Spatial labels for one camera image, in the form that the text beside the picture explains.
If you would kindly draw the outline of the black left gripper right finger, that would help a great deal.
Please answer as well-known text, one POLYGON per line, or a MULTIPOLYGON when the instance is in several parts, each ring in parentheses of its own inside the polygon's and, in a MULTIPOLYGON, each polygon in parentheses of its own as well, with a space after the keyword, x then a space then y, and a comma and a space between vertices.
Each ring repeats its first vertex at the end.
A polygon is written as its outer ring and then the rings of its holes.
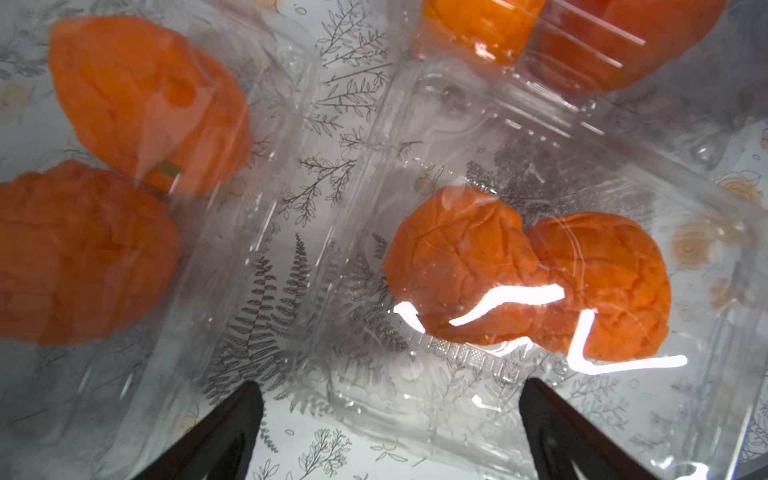
POLYGON ((654 477, 538 378, 526 380, 519 411, 540 479, 654 477))

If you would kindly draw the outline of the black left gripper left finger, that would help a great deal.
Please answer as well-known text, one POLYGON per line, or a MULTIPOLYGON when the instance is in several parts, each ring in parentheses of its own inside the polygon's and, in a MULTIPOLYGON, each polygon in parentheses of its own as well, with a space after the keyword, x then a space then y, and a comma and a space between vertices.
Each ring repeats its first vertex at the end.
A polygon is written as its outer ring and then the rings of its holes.
POLYGON ((137 478, 244 480, 263 415, 260 387, 246 381, 137 478))

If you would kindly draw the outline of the clear plastic clamshell container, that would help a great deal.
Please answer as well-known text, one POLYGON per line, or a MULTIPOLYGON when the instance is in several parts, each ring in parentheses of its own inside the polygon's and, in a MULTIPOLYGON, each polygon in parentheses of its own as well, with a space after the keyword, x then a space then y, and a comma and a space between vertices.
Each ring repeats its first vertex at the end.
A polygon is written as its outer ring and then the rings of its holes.
POLYGON ((318 60, 273 1, 1 5, 1 475, 128 479, 259 256, 318 60))
POLYGON ((767 115, 763 1, 410 1, 421 55, 517 74, 664 153, 721 151, 767 115))
POLYGON ((730 479, 767 353, 767 214, 456 59, 399 66, 288 374, 492 478, 730 479))

